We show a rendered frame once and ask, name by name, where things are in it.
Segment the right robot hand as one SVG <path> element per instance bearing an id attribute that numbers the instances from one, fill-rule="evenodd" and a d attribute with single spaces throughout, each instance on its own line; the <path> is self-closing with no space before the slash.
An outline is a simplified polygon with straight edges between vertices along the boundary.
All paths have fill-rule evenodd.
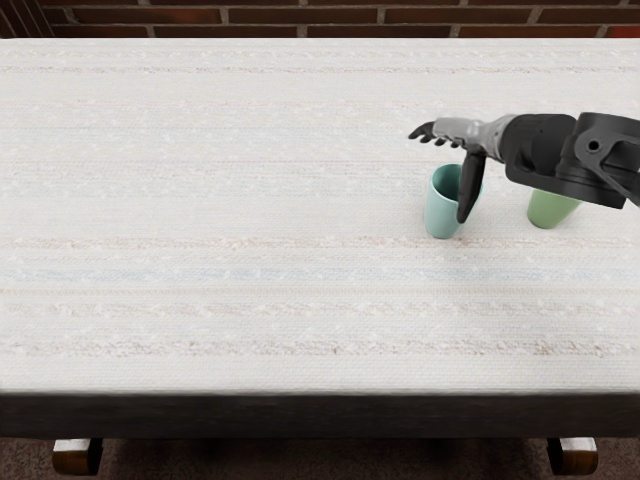
<path id="1" fill-rule="evenodd" d="M 466 152 L 459 180 L 458 208 L 456 219 L 466 222 L 481 190 L 487 159 L 502 162 L 500 142 L 508 124 L 515 115 L 504 115 L 497 120 L 485 122 L 467 118 L 438 118 L 413 130 L 408 138 L 419 139 L 421 143 L 434 141 L 442 146 L 447 141 L 452 148 L 462 148 Z"/>

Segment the teal cup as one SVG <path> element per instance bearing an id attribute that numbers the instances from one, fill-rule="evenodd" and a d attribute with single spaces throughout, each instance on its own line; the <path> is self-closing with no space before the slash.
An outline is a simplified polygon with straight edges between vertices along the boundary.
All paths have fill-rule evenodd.
<path id="1" fill-rule="evenodd" d="M 423 219 L 426 231 L 435 238 L 452 238 L 463 227 L 456 217 L 461 172 L 461 164 L 449 163 L 436 168 L 429 178 Z"/>

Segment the green cup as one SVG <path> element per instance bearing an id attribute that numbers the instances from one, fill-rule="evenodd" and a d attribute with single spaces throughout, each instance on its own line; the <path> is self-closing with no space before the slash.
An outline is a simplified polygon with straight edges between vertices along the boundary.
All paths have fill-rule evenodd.
<path id="1" fill-rule="evenodd" d="M 537 228 L 554 229 L 581 205 L 580 200 L 534 189 L 527 208 L 527 218 Z"/>

